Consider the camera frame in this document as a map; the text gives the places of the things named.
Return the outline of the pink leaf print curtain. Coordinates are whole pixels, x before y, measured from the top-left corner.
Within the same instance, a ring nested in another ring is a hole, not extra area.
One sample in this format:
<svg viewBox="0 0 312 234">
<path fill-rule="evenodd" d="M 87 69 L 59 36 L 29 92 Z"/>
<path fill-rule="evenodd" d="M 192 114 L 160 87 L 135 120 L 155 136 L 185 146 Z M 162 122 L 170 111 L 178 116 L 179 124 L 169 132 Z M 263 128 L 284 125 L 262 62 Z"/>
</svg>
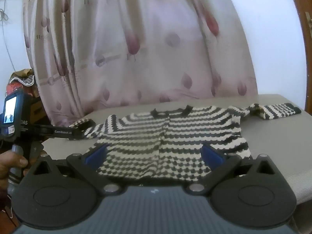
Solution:
<svg viewBox="0 0 312 234">
<path fill-rule="evenodd" d="M 258 92 L 232 0 L 24 0 L 51 123 L 99 109 Z"/>
</svg>

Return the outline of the grey woven mattress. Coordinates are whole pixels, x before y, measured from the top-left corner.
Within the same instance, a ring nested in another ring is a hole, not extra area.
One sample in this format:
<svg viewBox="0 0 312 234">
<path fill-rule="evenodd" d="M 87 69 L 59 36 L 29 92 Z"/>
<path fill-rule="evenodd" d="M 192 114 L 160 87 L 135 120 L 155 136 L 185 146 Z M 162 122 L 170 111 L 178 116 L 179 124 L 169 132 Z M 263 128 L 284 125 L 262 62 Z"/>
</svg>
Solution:
<svg viewBox="0 0 312 234">
<path fill-rule="evenodd" d="M 123 117 L 131 113 L 157 110 L 174 110 L 193 107 L 229 106 L 247 107 L 250 104 L 274 105 L 287 103 L 281 95 L 257 95 L 252 97 L 223 97 L 205 100 L 182 100 L 152 105 L 108 108 L 90 113 L 87 117 L 96 123 L 115 114 Z M 252 156 L 267 154 L 273 160 L 293 189 L 297 203 L 311 200 L 311 115 L 302 111 L 299 115 L 264 121 L 255 116 L 241 123 L 242 136 L 247 140 Z"/>
</svg>

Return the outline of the black white striped knit sweater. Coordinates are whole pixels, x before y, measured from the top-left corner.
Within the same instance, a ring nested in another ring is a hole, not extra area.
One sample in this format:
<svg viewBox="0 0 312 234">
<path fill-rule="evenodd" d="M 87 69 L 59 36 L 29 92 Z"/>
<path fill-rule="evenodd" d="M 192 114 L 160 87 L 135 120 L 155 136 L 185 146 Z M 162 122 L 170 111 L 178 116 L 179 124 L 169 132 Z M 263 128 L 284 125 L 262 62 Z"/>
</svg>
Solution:
<svg viewBox="0 0 312 234">
<path fill-rule="evenodd" d="M 200 152 L 203 146 L 211 146 L 221 156 L 234 153 L 251 158 L 248 143 L 241 135 L 244 117 L 273 120 L 300 112 L 290 103 L 252 104 L 246 108 L 187 106 L 122 118 L 110 115 L 105 123 L 95 126 L 90 125 L 90 119 L 82 119 L 72 128 L 81 128 L 83 139 L 94 138 L 95 147 L 107 147 L 106 159 L 96 169 L 100 175 L 196 181 L 212 170 Z"/>
</svg>

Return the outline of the brown wooden door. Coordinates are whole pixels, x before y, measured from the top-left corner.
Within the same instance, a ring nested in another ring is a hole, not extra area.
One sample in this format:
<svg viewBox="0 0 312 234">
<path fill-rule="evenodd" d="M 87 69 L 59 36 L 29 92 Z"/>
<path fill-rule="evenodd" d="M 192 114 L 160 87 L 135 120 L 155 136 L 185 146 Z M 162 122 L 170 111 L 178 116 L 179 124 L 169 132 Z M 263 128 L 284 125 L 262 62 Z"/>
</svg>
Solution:
<svg viewBox="0 0 312 234">
<path fill-rule="evenodd" d="M 293 0 L 304 36 L 307 66 L 311 66 L 311 0 Z"/>
</svg>

